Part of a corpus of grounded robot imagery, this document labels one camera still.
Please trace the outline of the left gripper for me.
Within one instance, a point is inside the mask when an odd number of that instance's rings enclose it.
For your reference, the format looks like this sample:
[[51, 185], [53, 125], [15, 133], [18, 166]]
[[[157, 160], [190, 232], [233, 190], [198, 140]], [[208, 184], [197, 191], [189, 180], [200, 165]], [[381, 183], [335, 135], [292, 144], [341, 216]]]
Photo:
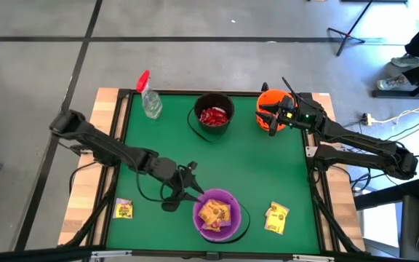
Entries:
[[[197, 197], [190, 195], [186, 191], [187, 188], [192, 188], [199, 193], [204, 193], [201, 186], [196, 182], [195, 175], [193, 174], [196, 167], [196, 162], [190, 162], [187, 166], [178, 165], [172, 178], [163, 182], [161, 185], [161, 208], [163, 211], [176, 211], [183, 200], [200, 202]], [[167, 197], [164, 197], [163, 195], [165, 186], [169, 187], [172, 191]]]

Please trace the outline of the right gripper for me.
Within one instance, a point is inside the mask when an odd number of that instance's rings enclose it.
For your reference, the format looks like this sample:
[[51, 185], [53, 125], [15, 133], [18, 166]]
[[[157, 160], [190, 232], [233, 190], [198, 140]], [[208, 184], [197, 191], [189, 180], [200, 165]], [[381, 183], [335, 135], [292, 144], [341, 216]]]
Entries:
[[277, 103], [260, 104], [258, 108], [271, 114], [256, 113], [261, 122], [268, 124], [269, 136], [275, 136], [279, 125], [317, 132], [324, 121], [324, 109], [316, 101], [308, 98], [294, 98], [296, 105], [287, 97]]

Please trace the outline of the orange pumpkin bucket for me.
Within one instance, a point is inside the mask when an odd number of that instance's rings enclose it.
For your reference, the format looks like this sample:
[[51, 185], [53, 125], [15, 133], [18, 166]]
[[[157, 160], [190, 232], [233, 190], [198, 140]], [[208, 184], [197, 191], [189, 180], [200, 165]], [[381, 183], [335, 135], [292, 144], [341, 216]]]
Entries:
[[[294, 97], [289, 92], [284, 90], [267, 90], [258, 97], [256, 111], [268, 113], [266, 110], [263, 110], [260, 105], [280, 102], [284, 96], [287, 96], [294, 103], [294, 105], [296, 105]], [[256, 115], [256, 122], [261, 129], [269, 131], [268, 124], [266, 124], [258, 115]]]

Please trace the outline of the purple plastic bucket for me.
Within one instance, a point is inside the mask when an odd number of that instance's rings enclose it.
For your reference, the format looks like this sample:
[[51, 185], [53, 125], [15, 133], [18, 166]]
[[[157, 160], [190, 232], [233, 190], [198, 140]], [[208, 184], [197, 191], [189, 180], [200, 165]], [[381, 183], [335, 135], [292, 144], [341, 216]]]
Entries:
[[[223, 226], [220, 231], [212, 231], [203, 229], [204, 221], [198, 216], [198, 212], [203, 208], [208, 200], [217, 200], [230, 206], [231, 224]], [[242, 210], [245, 211], [248, 218], [247, 227], [240, 229], [242, 223]], [[211, 188], [198, 196], [198, 201], [193, 205], [193, 224], [199, 234], [210, 243], [215, 244], [231, 244], [239, 241], [247, 233], [250, 228], [251, 217], [247, 209], [236, 199], [230, 192], [220, 189]]]

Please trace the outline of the black plastic bucket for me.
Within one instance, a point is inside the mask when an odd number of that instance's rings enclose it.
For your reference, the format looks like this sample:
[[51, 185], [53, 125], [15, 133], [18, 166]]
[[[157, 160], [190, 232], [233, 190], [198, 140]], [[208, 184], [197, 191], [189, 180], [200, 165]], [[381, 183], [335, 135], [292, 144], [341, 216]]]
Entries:
[[[201, 112], [204, 109], [218, 107], [223, 109], [227, 113], [228, 121], [220, 126], [209, 126], [206, 124], [202, 124], [199, 120]], [[190, 116], [193, 114], [194, 118], [197, 120], [199, 126], [203, 129], [203, 131], [208, 132], [209, 134], [217, 135], [215, 139], [210, 140], [203, 136], [200, 132], [198, 132], [190, 123]], [[208, 143], [214, 143], [222, 138], [222, 136], [226, 133], [229, 124], [235, 114], [235, 105], [232, 99], [221, 93], [221, 92], [207, 92], [203, 95], [199, 96], [196, 99], [196, 102], [192, 106], [192, 108], [188, 111], [186, 121], [188, 126], [191, 128], [194, 134], [196, 134], [199, 138], [204, 140]]]

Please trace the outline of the clear spray bottle red trigger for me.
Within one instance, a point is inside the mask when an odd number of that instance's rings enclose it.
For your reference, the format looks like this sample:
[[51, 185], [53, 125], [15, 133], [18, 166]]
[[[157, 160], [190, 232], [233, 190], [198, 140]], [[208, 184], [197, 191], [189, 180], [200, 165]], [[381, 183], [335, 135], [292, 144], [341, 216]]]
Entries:
[[150, 71], [145, 70], [137, 81], [136, 91], [141, 95], [145, 115], [157, 119], [162, 111], [162, 102], [159, 94], [151, 88], [149, 80]]

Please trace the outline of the black tripod stand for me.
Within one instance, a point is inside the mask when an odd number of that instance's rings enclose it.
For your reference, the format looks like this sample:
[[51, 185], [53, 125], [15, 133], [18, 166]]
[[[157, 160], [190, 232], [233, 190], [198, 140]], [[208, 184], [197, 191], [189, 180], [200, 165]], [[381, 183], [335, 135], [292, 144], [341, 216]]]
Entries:
[[358, 23], [360, 22], [360, 20], [363, 18], [363, 16], [366, 14], [367, 10], [370, 8], [371, 4], [374, 2], [374, 0], [367, 0], [367, 5], [365, 6], [365, 8], [361, 11], [361, 13], [359, 14], [358, 18], [355, 19], [354, 24], [349, 28], [349, 30], [347, 32], [344, 31], [339, 31], [335, 28], [328, 28], [327, 31], [328, 32], [333, 32], [336, 33], [337, 35], [339, 35], [342, 40], [340, 43], [340, 46], [336, 52], [336, 56], [340, 57], [343, 50], [345, 49], [346, 45], [352, 41], [353, 43], [357, 43], [357, 44], [364, 44], [366, 41], [364, 39], [360, 39], [357, 37], [352, 36], [352, 33], [355, 29], [355, 27], [358, 25]]

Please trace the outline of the black desk foot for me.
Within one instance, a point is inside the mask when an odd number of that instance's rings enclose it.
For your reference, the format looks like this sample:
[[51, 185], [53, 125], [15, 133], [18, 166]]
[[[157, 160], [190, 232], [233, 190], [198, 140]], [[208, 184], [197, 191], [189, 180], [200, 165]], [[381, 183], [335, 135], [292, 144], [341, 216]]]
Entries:
[[414, 90], [373, 90], [373, 98], [419, 99], [419, 86]]

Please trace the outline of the black support beam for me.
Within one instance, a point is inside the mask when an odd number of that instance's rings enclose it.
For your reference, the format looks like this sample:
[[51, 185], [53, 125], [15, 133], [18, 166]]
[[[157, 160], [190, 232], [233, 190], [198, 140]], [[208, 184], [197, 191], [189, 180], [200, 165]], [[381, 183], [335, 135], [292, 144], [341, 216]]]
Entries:
[[412, 180], [390, 188], [355, 196], [354, 203], [356, 210], [359, 211], [400, 202], [405, 196], [416, 197], [419, 199], [419, 180]]

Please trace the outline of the silver metal bracket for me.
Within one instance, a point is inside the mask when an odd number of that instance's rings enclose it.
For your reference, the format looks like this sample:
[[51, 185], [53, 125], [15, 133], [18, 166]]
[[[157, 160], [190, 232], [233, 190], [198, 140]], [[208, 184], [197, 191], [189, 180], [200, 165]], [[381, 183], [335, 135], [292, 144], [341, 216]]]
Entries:
[[131, 250], [101, 250], [94, 251], [91, 253], [91, 259], [102, 259], [102, 258], [111, 258], [111, 257], [126, 257], [131, 256]]
[[320, 256], [320, 255], [296, 255], [292, 256], [293, 261], [301, 262], [335, 262], [333, 257]]

